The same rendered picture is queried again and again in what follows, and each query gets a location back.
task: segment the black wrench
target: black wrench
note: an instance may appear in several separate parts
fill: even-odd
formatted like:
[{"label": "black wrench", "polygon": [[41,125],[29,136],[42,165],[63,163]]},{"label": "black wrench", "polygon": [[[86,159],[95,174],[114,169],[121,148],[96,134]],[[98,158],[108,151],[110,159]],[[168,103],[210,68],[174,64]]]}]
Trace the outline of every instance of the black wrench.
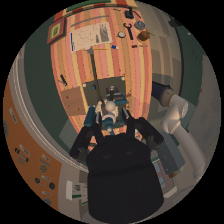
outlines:
[{"label": "black wrench", "polygon": [[128,32],[129,32],[129,36],[130,36],[130,39],[131,40],[133,40],[133,36],[132,36],[132,31],[130,30],[131,29],[131,27],[132,27],[132,25],[129,23],[129,27],[126,27],[127,29],[128,29]]}]

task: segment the paper sheet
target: paper sheet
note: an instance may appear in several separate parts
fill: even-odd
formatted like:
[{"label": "paper sheet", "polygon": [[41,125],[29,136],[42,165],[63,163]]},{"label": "paper sheet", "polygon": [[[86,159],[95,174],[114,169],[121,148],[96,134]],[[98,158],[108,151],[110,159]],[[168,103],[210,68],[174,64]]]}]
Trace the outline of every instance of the paper sheet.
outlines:
[{"label": "paper sheet", "polygon": [[112,43],[109,22],[97,23],[70,32],[71,53],[85,48],[85,45]]}]

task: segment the white sphere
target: white sphere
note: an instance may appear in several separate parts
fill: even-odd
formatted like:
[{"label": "white sphere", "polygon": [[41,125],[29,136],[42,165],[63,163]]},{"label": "white sphere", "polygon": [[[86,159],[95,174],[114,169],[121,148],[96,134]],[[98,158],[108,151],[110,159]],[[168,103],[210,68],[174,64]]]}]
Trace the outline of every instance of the white sphere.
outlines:
[{"label": "white sphere", "polygon": [[112,111],[115,110],[115,108],[116,108],[116,104],[115,104],[115,102],[113,102],[113,101],[108,101],[108,102],[106,103],[105,107],[106,107],[106,110],[107,110],[107,111],[112,112]]}]

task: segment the wooden table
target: wooden table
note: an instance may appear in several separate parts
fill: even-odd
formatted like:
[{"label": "wooden table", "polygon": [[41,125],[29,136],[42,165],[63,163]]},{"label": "wooden table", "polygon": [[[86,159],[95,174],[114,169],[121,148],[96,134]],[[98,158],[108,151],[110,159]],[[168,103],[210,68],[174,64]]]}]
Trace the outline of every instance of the wooden table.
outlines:
[{"label": "wooden table", "polygon": [[[142,45],[142,43],[140,43],[136,38],[141,31],[134,27],[134,23],[136,21],[142,21],[144,24],[146,23],[142,18],[141,12],[137,10],[134,11],[138,13],[141,19],[136,14],[134,14],[133,19],[125,18],[126,10],[128,9],[121,7],[105,7],[94,8],[73,14],[66,18],[66,36],[51,45],[52,68],[60,98],[61,91],[80,86],[85,115],[69,116],[69,119],[77,133],[79,133],[83,127],[83,123],[88,112],[88,105],[85,99],[82,84],[89,80],[93,80],[94,76],[92,72],[90,54],[83,50],[71,53],[70,32],[91,24],[109,22],[111,35],[113,38],[112,43],[92,47],[93,49],[108,49],[106,51],[94,51],[97,78],[100,80],[110,77],[125,76],[126,97],[128,101],[126,109],[128,109],[131,115],[135,118],[144,117],[147,119],[152,91],[152,56],[150,41],[148,40],[144,44],[148,45],[148,47],[132,48],[132,45]],[[109,15],[109,17],[88,20],[72,26],[80,21],[104,15]],[[132,25],[131,31],[134,40],[130,39],[127,28],[123,26],[124,23],[126,23],[126,25],[129,23]],[[117,37],[118,32],[126,33],[126,37]],[[119,49],[111,49],[111,45],[118,46]],[[64,76],[67,86],[64,86],[62,83],[58,82],[58,79],[61,80],[61,74]],[[126,132],[126,127],[114,129],[115,134],[122,132]],[[105,130],[102,131],[102,133],[104,136],[109,135],[109,133]]]}]

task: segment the black seat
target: black seat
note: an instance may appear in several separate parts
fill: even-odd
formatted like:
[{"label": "black seat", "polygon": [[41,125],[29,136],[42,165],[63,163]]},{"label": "black seat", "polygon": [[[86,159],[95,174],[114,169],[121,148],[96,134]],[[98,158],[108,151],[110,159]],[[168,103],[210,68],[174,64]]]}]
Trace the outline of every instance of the black seat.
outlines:
[{"label": "black seat", "polygon": [[150,148],[135,139],[131,126],[127,134],[104,139],[86,157],[89,214],[110,224],[146,219],[164,203]]}]

